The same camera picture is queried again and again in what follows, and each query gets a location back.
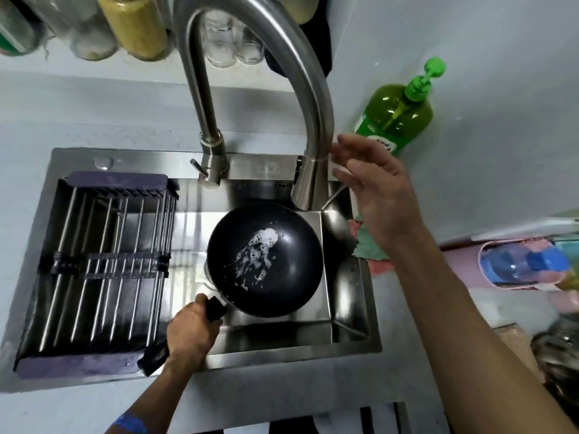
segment faucet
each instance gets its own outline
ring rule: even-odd
[[[320,210],[328,200],[328,154],[334,135],[334,110],[318,59],[298,24],[277,0],[175,0],[174,28],[189,90],[195,104],[203,149],[199,181],[218,187],[229,163],[211,100],[201,26],[203,13],[219,9],[248,26],[276,58],[289,79],[306,123],[306,150],[296,165],[291,192],[301,210]]]

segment green pump bottle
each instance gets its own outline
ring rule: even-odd
[[[407,85],[383,85],[373,94],[354,130],[357,134],[380,140],[397,156],[432,121],[432,107],[427,97],[430,79],[441,77],[445,62],[432,57],[424,64],[423,76],[416,76]]]

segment blue wristband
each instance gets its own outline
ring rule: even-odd
[[[147,427],[141,419],[132,415],[129,411],[121,414],[113,425],[124,428],[133,434],[149,434]]]

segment yellow spice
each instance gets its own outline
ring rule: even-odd
[[[167,32],[153,0],[98,0],[113,33],[127,52],[156,59],[167,48]]]

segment hand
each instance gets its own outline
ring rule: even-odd
[[[206,301],[205,294],[197,294],[195,301],[185,306],[170,321],[167,327],[168,362],[179,359],[193,369],[203,364],[222,323],[221,320],[213,323],[207,320]]]
[[[364,223],[384,251],[425,228],[408,173],[379,141],[339,135],[331,158],[350,172],[334,169],[334,176],[354,191]]]

